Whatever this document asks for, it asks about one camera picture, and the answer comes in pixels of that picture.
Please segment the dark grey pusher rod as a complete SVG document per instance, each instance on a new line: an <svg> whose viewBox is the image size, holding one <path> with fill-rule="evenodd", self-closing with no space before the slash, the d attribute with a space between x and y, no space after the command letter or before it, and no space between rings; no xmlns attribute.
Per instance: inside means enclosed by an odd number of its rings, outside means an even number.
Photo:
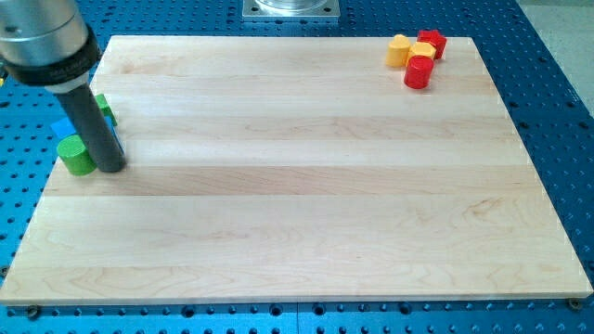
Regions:
<svg viewBox="0 0 594 334"><path fill-rule="evenodd" d="M126 160L87 83L67 93L55 93L60 106L83 140L97 168L105 173L121 171Z"/></svg>

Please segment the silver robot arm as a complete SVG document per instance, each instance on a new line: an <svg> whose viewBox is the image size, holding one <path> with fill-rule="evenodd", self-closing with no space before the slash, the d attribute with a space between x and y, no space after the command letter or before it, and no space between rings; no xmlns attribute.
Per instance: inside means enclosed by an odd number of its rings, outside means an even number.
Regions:
<svg viewBox="0 0 594 334"><path fill-rule="evenodd" d="M116 136L89 87L101 50L73 0L1 0L1 62L18 82L58 99L97 168L126 164Z"/></svg>

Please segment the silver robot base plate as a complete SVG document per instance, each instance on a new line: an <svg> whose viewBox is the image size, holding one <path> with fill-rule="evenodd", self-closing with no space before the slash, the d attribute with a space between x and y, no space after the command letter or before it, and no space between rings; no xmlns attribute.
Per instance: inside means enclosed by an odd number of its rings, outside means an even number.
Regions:
<svg viewBox="0 0 594 334"><path fill-rule="evenodd" d="M244 19L337 18L339 0L243 0Z"/></svg>

